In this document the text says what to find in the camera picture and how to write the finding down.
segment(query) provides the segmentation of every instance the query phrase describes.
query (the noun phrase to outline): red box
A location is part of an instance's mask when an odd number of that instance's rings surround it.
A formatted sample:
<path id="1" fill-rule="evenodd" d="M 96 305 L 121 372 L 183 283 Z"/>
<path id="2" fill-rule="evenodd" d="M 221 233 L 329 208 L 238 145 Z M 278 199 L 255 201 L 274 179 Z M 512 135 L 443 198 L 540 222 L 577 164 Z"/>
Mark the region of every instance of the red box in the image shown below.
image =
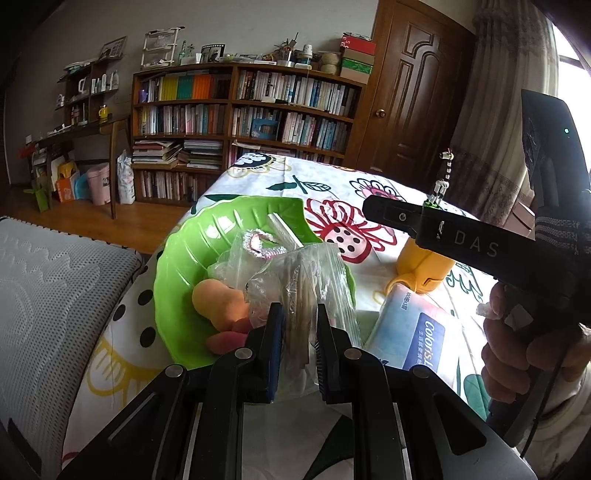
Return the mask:
<path id="1" fill-rule="evenodd" d="M 350 48 L 351 50 L 360 51 L 367 55 L 375 55 L 375 43 L 361 38 L 343 35 L 340 39 L 340 46 L 342 48 Z"/>

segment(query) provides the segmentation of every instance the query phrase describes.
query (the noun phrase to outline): cardboard box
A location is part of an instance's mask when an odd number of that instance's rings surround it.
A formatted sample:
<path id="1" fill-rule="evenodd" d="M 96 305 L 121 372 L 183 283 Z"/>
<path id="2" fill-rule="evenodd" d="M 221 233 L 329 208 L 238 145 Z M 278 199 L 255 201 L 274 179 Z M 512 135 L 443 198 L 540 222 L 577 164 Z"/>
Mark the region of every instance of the cardboard box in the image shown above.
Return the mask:
<path id="1" fill-rule="evenodd" d="M 362 40 L 361 38 L 343 35 L 340 39 L 340 46 L 342 48 L 350 48 L 351 50 L 360 51 L 367 55 L 375 55 L 375 43 L 372 41 Z"/>
<path id="2" fill-rule="evenodd" d="M 346 69 L 357 70 L 361 73 L 371 73 L 372 66 L 357 60 L 343 59 L 341 66 Z"/>
<path id="3" fill-rule="evenodd" d="M 343 48 L 343 58 L 360 61 L 367 65 L 373 65 L 375 62 L 375 57 L 373 55 L 367 55 L 366 53 L 351 50 L 350 48 Z"/>
<path id="4" fill-rule="evenodd" d="M 74 198 L 74 184 L 72 182 L 76 176 L 68 177 L 66 179 L 59 179 L 56 182 L 57 195 L 60 198 L 60 202 L 73 202 Z"/>
<path id="5" fill-rule="evenodd" d="M 342 68 L 340 70 L 340 75 L 345 79 L 365 83 L 366 85 L 369 82 L 369 73 L 358 72 L 357 70 Z"/>

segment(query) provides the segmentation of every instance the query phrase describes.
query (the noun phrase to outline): yellow cup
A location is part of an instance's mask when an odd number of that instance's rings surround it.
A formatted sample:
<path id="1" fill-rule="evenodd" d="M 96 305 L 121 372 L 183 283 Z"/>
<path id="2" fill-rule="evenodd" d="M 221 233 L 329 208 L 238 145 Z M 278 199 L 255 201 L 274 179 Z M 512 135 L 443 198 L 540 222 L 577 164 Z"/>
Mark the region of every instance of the yellow cup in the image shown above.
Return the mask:
<path id="1" fill-rule="evenodd" d="M 386 286 L 386 295 L 396 283 L 402 283 L 416 293 L 433 291 L 447 277 L 455 263 L 451 258 L 418 247 L 409 238 L 396 261 L 398 276 Z"/>

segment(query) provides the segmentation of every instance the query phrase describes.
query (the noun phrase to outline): sleeve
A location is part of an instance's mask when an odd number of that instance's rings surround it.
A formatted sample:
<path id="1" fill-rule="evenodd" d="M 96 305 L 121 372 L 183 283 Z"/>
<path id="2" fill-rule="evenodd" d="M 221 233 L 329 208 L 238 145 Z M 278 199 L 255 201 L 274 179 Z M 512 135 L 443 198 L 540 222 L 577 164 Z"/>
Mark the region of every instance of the sleeve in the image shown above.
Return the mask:
<path id="1" fill-rule="evenodd" d="M 525 456 L 535 474 L 544 478 L 568 462 L 591 426 L 591 364 L 577 382 L 557 382 Z M 525 440 L 518 449 L 525 445 Z"/>

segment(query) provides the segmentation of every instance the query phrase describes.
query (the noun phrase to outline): screw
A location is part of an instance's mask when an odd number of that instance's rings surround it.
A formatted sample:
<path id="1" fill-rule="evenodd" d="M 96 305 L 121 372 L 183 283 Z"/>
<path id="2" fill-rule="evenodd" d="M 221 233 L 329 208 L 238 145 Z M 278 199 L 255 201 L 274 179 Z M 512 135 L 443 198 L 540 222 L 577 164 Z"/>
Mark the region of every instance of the screw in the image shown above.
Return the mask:
<path id="1" fill-rule="evenodd" d="M 181 374 L 183 373 L 183 367 L 181 367 L 180 365 L 177 365 L 177 364 L 169 365 L 168 367 L 166 367 L 166 370 L 164 371 L 164 373 L 166 374 L 167 377 L 177 378 L 177 377 L 180 377 Z"/>
<path id="2" fill-rule="evenodd" d="M 345 350 L 345 357 L 349 360 L 359 360 L 361 358 L 361 350 L 357 350 L 356 348 L 347 348 Z"/>
<path id="3" fill-rule="evenodd" d="M 431 371 L 422 365 L 416 365 L 413 368 L 413 374 L 415 377 L 419 378 L 429 378 L 431 376 Z"/>
<path id="4" fill-rule="evenodd" d="M 246 347 L 239 348 L 234 352 L 234 355 L 240 360 L 246 360 L 247 358 L 252 357 L 252 350 Z"/>

